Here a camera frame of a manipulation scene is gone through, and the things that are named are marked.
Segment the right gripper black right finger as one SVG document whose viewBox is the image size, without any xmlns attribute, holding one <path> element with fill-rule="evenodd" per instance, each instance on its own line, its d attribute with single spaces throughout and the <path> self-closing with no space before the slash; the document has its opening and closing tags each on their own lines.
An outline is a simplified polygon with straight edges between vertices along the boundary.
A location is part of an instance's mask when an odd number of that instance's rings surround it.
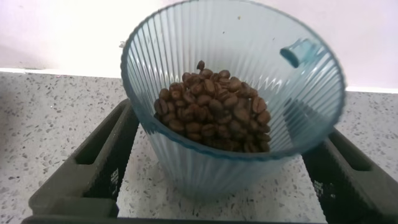
<svg viewBox="0 0 398 224">
<path fill-rule="evenodd" d="M 338 130 L 302 157 L 328 223 L 397 223 L 397 181 Z"/>
</svg>

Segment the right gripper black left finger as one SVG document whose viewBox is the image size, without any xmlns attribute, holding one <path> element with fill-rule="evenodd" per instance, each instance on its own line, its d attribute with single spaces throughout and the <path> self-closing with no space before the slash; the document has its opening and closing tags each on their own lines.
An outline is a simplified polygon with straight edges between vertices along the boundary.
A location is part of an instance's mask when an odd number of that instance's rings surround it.
<svg viewBox="0 0 398 224">
<path fill-rule="evenodd" d="M 129 100 L 110 112 L 29 199 L 34 215 L 116 217 L 139 121 Z"/>
</svg>

